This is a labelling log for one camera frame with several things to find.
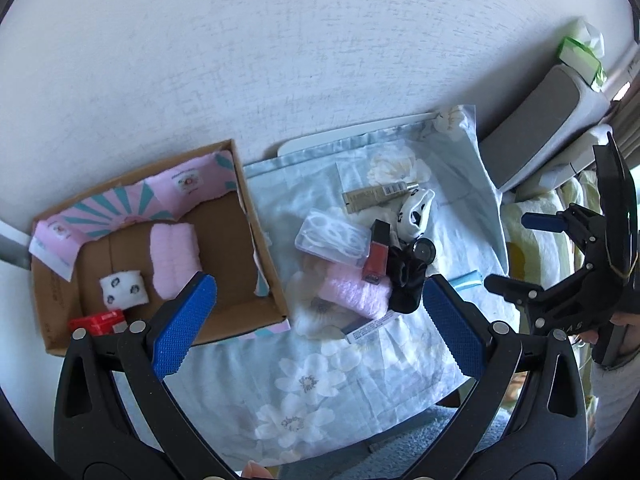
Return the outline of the person right hand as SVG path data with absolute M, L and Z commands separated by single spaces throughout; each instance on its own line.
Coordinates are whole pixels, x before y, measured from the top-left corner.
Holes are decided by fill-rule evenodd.
M 629 356 L 639 349 L 640 346 L 640 315 L 616 312 L 612 315 L 610 322 L 616 326 L 626 327 L 623 341 L 618 346 L 618 356 Z

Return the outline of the person left hand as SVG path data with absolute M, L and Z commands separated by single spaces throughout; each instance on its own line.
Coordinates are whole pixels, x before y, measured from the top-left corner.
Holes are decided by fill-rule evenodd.
M 260 466 L 252 460 L 243 468 L 241 477 L 249 479 L 273 479 L 273 475 L 267 468 Z

